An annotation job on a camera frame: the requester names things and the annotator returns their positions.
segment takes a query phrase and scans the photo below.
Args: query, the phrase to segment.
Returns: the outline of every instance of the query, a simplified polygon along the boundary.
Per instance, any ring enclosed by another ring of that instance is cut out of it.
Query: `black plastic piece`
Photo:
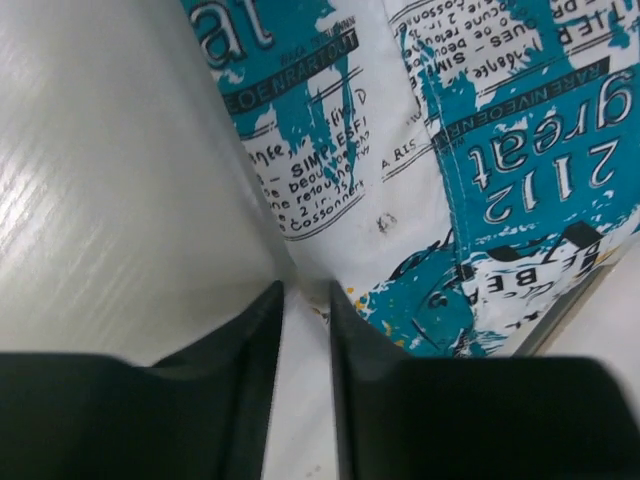
[[[0,478],[260,478],[283,286],[151,368],[0,355]]]
[[[330,335],[340,480],[640,478],[638,428],[595,361],[415,358],[337,283]]]

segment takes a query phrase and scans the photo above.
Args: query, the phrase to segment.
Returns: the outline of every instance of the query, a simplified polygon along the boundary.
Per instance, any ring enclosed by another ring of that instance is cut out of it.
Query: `printed bag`
[[[638,227],[630,1],[182,3],[301,275],[416,355],[498,351]]]

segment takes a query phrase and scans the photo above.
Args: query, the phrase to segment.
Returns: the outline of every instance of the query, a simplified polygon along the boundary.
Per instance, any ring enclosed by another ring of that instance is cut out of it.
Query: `stain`
[[[378,230],[380,230],[380,233],[384,233],[386,235],[390,229],[398,224],[398,220],[390,213],[385,212],[378,218],[376,223],[378,224]]]

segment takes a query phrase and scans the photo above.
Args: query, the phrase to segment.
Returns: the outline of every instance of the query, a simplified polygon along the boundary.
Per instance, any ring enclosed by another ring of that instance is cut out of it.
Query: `white surface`
[[[0,104],[0,350],[148,363],[277,276],[177,0],[1,2]]]
[[[263,478],[335,480],[327,329],[298,291],[287,296]]]

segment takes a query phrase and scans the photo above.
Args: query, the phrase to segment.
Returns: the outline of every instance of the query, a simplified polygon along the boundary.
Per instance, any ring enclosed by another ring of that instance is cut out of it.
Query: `bag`
[[[638,226],[637,7],[584,1],[182,3],[307,283],[484,356]]]

